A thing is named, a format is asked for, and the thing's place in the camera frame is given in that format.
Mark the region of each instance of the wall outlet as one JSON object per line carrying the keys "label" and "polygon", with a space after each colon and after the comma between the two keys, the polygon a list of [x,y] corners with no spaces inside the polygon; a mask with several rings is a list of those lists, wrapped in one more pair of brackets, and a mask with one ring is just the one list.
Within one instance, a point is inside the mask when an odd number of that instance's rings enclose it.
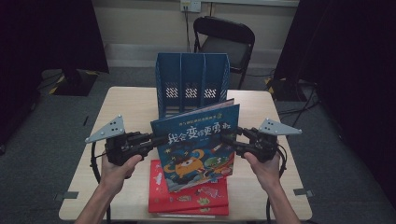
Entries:
{"label": "wall outlet", "polygon": [[201,12],[201,1],[180,0],[180,11]]}

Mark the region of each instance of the picture book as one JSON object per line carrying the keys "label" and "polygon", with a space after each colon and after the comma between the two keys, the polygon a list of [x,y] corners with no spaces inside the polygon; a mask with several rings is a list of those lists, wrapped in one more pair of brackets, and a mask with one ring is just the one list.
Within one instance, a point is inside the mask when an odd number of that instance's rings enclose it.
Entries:
{"label": "picture book", "polygon": [[159,216],[227,216],[227,179],[169,192],[160,160],[150,164],[148,211]]}
{"label": "picture book", "polygon": [[220,135],[235,139],[238,117],[239,105],[231,100],[151,122],[155,136],[168,138],[157,149],[169,191],[233,173],[235,150]]}

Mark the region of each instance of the wall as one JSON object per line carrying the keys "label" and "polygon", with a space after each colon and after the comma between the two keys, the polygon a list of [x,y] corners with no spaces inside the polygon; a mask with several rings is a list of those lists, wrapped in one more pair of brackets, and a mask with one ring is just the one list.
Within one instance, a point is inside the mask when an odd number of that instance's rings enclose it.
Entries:
{"label": "wall", "polygon": [[[177,0],[93,0],[93,5],[106,44],[109,66],[127,63],[152,66],[158,51],[188,50],[185,14],[180,12]],[[296,7],[203,2],[201,13],[188,14],[191,50],[193,21],[211,13],[242,22],[255,33],[256,44],[250,66],[275,67],[295,10]]]}

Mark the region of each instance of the wooden table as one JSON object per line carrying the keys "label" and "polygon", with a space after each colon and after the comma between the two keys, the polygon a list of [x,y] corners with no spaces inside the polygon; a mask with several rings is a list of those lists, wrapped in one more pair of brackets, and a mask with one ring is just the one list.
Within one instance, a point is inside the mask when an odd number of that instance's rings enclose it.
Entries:
{"label": "wooden table", "polygon": [[[266,91],[228,91],[228,98],[234,98],[240,104],[239,126],[243,128],[259,127],[265,118],[279,121],[270,93]],[[150,122],[158,118],[157,94],[155,88],[113,87],[106,96],[92,133],[113,120],[118,114],[123,116],[127,133],[139,131],[151,133]],[[238,141],[248,142],[244,136]],[[281,183],[291,205],[301,220],[312,217],[312,211],[305,195],[296,196],[294,189],[302,189],[294,159],[285,136],[278,137],[279,144],[288,152],[287,170]],[[96,144],[96,154],[105,150],[105,140]],[[88,144],[81,156],[76,173],[68,191],[77,191],[76,199],[64,199],[59,216],[63,220],[75,220],[97,186],[90,167],[91,144]],[[149,200],[149,163],[158,159],[154,148],[144,161],[137,164],[131,179],[126,180],[122,191],[111,203],[111,216],[114,220],[207,220],[199,218],[164,218],[148,212]],[[216,217],[216,221],[264,220],[267,195],[262,190],[248,162],[235,157],[233,175],[228,177],[230,215]]]}

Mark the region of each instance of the file organizer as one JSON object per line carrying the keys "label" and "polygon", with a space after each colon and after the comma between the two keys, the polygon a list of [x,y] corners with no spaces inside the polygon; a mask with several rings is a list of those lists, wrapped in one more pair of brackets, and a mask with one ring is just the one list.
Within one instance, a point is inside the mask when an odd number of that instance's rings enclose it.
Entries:
{"label": "file organizer", "polygon": [[155,73],[159,118],[227,99],[225,53],[158,53]]}

